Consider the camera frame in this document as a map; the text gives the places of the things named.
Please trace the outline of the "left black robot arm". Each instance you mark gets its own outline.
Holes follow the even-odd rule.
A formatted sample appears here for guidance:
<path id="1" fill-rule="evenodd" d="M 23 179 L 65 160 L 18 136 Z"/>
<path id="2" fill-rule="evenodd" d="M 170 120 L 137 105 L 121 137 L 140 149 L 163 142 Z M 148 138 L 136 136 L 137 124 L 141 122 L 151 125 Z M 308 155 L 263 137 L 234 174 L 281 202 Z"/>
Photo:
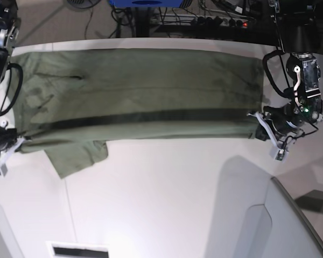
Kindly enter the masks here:
<path id="1" fill-rule="evenodd" d="M 321 70 L 315 57 L 323 38 L 323 1 L 269 1 L 271 18 L 276 27 L 279 45 L 262 59 L 263 69 L 274 91 L 288 99 L 281 107 L 264 106 L 254 112 L 259 126 L 255 137 L 270 140 L 271 156 L 278 161 L 286 159 L 289 144 L 308 136 L 302 127 L 309 124 L 313 133 L 323 120 L 323 100 L 320 92 Z M 282 64 L 285 78 L 292 85 L 280 90 L 276 85 L 268 62 L 274 57 L 288 54 Z"/>

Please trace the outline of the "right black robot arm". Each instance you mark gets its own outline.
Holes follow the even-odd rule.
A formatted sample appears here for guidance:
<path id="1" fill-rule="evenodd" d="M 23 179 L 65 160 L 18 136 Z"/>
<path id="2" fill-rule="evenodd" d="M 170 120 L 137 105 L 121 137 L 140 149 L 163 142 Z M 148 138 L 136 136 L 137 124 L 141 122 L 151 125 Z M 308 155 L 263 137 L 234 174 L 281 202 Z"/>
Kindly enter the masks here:
<path id="1" fill-rule="evenodd" d="M 8 86 L 12 78 L 12 71 L 18 73 L 18 86 L 15 94 L 6 109 L 0 107 L 0 117 L 6 115 L 14 106 L 23 84 L 23 70 L 17 63 L 10 62 L 15 43 L 21 26 L 18 17 L 18 5 L 16 1 L 0 1 L 0 84 L 5 79 L 5 74 L 10 73 Z M 8 122 L 4 120 L 0 124 L 0 176 L 8 172 L 6 162 L 8 158 L 22 145 L 24 137 L 18 135 L 16 128 L 8 128 Z"/>

